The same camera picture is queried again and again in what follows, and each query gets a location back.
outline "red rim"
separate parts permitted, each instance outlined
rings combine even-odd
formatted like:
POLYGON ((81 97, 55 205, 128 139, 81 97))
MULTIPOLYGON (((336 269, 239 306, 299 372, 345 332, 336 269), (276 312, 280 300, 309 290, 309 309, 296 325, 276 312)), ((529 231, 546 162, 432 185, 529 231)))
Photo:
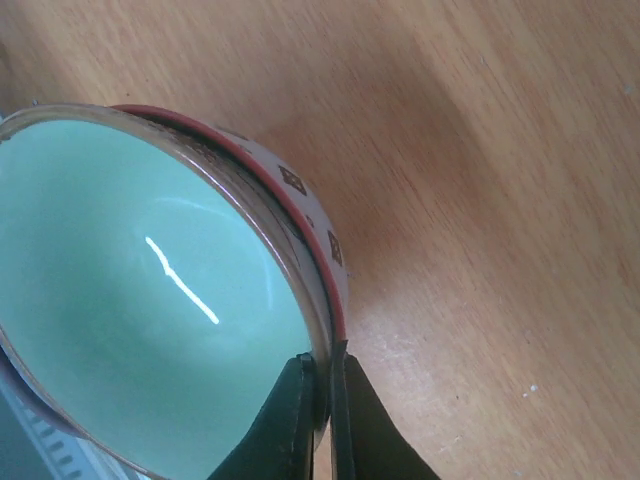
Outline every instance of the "red rim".
POLYGON ((336 284, 333 275, 331 274, 331 267, 327 263, 324 257, 324 250, 320 245, 320 242, 316 238, 311 229, 311 226, 306 221, 305 214, 298 208, 298 206, 289 198, 284 189, 269 175, 269 173, 258 163, 251 155, 245 150, 236 145, 233 141, 227 137, 209 127, 208 125, 201 123, 197 120, 189 118, 185 115, 166 110, 160 107, 152 107, 149 105, 116 105, 111 108, 120 110, 131 115, 145 117, 153 120, 154 118, 161 119, 163 121, 169 121, 171 124, 177 124, 182 127, 186 127, 190 130, 203 135, 213 142, 219 144, 229 153, 231 153, 244 167, 253 172, 264 185, 276 196, 278 201, 282 204, 291 218, 298 224, 298 227, 302 231, 302 234, 307 241, 313 258, 318 265, 320 275, 324 280, 325 286, 329 294, 329 304, 333 312, 333 323, 335 330, 335 340, 337 342, 345 340, 347 338, 347 332, 345 327, 344 310, 342 309, 342 303, 340 302, 340 294, 338 293, 338 285, 336 284))

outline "bowl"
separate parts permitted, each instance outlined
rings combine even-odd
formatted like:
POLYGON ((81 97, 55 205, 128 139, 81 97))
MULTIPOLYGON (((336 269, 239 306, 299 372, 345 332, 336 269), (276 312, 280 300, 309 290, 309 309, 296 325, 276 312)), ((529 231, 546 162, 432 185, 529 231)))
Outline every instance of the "bowl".
POLYGON ((34 107, 0 125, 0 219, 0 343, 81 435, 145 474, 206 478, 307 351, 322 432, 335 328, 317 260, 228 150, 34 107))

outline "wooden table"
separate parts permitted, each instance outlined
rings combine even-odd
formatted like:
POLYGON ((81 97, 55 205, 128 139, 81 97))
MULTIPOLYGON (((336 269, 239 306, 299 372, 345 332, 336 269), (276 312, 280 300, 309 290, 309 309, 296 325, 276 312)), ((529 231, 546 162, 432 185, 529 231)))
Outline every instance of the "wooden table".
MULTIPOLYGON (((149 103, 322 199, 349 333, 445 479, 640 478, 640 7, 0 0, 0 109, 149 103)), ((318 478, 329 476, 328 449, 318 478)))

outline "metal rim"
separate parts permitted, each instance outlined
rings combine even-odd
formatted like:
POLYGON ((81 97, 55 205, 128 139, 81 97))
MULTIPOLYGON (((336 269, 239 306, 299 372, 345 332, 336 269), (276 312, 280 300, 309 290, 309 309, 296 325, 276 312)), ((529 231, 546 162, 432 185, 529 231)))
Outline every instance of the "metal rim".
MULTIPOLYGON (((115 128, 137 137, 156 148, 159 148, 188 167, 191 171, 206 181, 210 187, 214 188, 220 195, 222 195, 225 200, 227 200, 227 202, 229 202, 242 216, 243 220, 253 228, 256 235, 260 238, 262 243, 278 263, 296 298, 305 324, 307 325, 307 331, 312 344, 312 353, 317 364, 318 375, 320 378, 319 383, 321 385, 329 384, 328 376, 331 346, 328 339, 330 338, 331 332, 326 332, 324 322, 320 320, 313 308, 310 293, 304 284, 300 272, 295 268, 295 265, 287 256, 280 255, 279 251, 283 250, 283 246, 275 244, 270 239, 269 227, 265 225, 264 222, 260 221, 259 216, 253 212, 251 205, 239 200, 238 197, 241 198, 242 195, 236 191, 234 186, 222 184, 218 179, 216 179, 215 172, 212 172, 209 169, 207 162, 201 157, 201 155, 188 147, 178 144, 169 134, 162 131, 160 127, 154 125, 153 122, 106 107, 81 104, 52 104, 39 105, 21 110, 4 119, 0 125, 0 143, 10 139, 13 134, 31 125, 52 120, 78 120, 96 123, 115 128)), ((14 364, 22 370, 32 385, 37 389, 37 393, 41 395, 47 403, 55 408, 60 415, 82 436, 91 440, 109 455, 115 457, 122 463, 130 466, 140 473, 153 479, 164 478, 122 457, 117 452, 111 450, 108 446, 96 440, 90 432, 86 431, 81 425, 76 423, 73 418, 57 404, 55 399, 49 396, 42 385, 40 385, 37 379, 31 374, 26 364, 22 361, 9 342, 9 339, 1 325, 0 342, 2 342, 2 345, 4 346, 5 353, 11 358, 14 364)), ((320 398, 321 401, 326 402, 328 392, 320 392, 318 398, 320 398)), ((324 431, 325 423, 326 419, 324 418, 316 419, 316 431, 318 433, 324 431)))

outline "decorative pattern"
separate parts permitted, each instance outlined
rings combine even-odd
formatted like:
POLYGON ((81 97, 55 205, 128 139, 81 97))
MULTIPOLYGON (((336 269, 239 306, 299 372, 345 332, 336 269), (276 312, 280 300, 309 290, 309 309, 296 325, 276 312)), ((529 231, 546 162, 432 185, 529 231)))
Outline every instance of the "decorative pattern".
POLYGON ((331 256, 338 263, 338 265, 342 266, 342 252, 340 251, 340 242, 333 234, 331 230, 327 232, 329 234, 329 243, 331 243, 331 256))
POLYGON ((295 173, 283 167, 282 165, 278 165, 278 168, 280 169, 280 173, 282 174, 282 179, 284 180, 284 183, 295 188, 306 197, 307 189, 304 188, 304 184, 302 183, 302 180, 300 179, 300 177, 298 177, 295 173))

